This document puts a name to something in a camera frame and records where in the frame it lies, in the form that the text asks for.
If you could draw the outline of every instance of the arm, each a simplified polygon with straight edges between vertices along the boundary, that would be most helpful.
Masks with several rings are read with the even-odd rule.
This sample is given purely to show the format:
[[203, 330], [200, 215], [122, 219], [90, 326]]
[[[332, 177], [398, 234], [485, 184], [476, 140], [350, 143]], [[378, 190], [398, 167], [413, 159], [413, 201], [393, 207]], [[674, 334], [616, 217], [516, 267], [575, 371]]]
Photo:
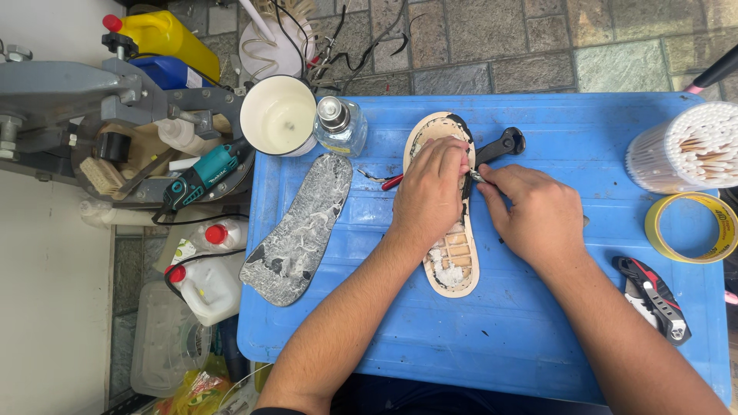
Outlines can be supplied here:
[[518, 165], [480, 174], [492, 222], [564, 309], [614, 414], [727, 414], [699, 374], [625, 300], [589, 256], [578, 193]]
[[390, 229], [367, 259], [303, 321], [280, 353], [256, 408], [327, 414], [397, 292], [461, 215], [458, 179], [469, 171], [453, 137], [429, 140], [407, 170]]

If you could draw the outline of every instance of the red cap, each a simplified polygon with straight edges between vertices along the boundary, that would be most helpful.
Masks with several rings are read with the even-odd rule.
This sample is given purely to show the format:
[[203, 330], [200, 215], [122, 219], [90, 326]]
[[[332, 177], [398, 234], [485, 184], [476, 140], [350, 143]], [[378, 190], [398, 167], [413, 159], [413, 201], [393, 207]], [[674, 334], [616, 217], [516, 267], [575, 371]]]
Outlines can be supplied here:
[[185, 279], [184, 276], [187, 274], [187, 271], [184, 269], [184, 267], [182, 265], [177, 265], [177, 264], [170, 265], [164, 271], [164, 274], [166, 274], [167, 272], [169, 272], [169, 270], [171, 270], [174, 267], [176, 267], [176, 269], [174, 271], [172, 271], [171, 274], [169, 274], [169, 281], [171, 281], [171, 282], [180, 282], [183, 279]]
[[226, 236], [228, 236], [228, 230], [222, 224], [214, 224], [205, 230], [205, 239], [211, 244], [222, 244]]
[[123, 28], [123, 21], [116, 15], [107, 15], [103, 17], [103, 26], [111, 32], [117, 32]]

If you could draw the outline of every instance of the gray insole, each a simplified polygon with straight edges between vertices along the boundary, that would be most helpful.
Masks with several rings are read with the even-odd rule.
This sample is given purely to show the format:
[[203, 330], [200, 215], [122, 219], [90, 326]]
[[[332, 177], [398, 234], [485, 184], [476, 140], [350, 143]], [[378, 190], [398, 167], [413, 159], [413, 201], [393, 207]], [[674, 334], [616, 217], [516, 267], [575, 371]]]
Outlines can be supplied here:
[[323, 259], [353, 174], [346, 157], [318, 156], [287, 213], [246, 258], [241, 281], [275, 306], [294, 303], [308, 289]]

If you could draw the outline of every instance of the blue plastic tray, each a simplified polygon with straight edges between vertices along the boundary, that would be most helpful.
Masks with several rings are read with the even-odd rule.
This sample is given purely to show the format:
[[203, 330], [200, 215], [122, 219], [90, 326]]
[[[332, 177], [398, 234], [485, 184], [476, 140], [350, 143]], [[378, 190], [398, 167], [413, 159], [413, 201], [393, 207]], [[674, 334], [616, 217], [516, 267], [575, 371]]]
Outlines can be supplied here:
[[[638, 133], [702, 102], [682, 92], [634, 94], [476, 95], [448, 97], [354, 97], [369, 132], [354, 169], [375, 176], [402, 172], [402, 152], [413, 126], [437, 111], [451, 111], [469, 125], [477, 148], [516, 126], [527, 148], [491, 165], [516, 162], [540, 169], [579, 191], [587, 249], [621, 290], [624, 278], [610, 265], [614, 255], [648, 264], [682, 306], [691, 340], [679, 348], [720, 398], [730, 402], [723, 265], [670, 261], [651, 247], [644, 218], [661, 196], [633, 184], [624, 169], [625, 149]], [[249, 224], [249, 252], [280, 221], [322, 146], [302, 157], [258, 154]], [[346, 206], [323, 262], [291, 306], [267, 303], [244, 287], [238, 346], [246, 357], [274, 362], [305, 316], [366, 258], [392, 220], [395, 193], [355, 173]], [[407, 280], [356, 371], [492, 391], [604, 404], [563, 311], [533, 270], [498, 234], [482, 196], [472, 190], [472, 229], [481, 266], [477, 288], [464, 298], [445, 298], [428, 284], [422, 267]], [[674, 244], [714, 233], [704, 208], [670, 208]]]

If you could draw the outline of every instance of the tape roll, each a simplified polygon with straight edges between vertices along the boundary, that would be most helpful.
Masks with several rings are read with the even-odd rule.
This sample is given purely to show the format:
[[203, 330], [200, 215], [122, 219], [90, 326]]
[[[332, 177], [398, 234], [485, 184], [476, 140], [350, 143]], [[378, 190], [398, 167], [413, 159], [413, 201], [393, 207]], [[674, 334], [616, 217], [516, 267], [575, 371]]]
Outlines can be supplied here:
[[[694, 200], [704, 205], [715, 215], [717, 226], [720, 229], [720, 234], [715, 245], [709, 251], [696, 258], [686, 257], [673, 250], [666, 244], [663, 240], [663, 235], [661, 235], [661, 214], [671, 203], [679, 199]], [[692, 264], [709, 264], [724, 259], [736, 249], [738, 245], [736, 224], [738, 224], [738, 217], [736, 217], [735, 212], [717, 197], [699, 192], [677, 193], [659, 199], [648, 210], [646, 214], [646, 236], [649, 242], [651, 242], [651, 245], [669, 259]]]

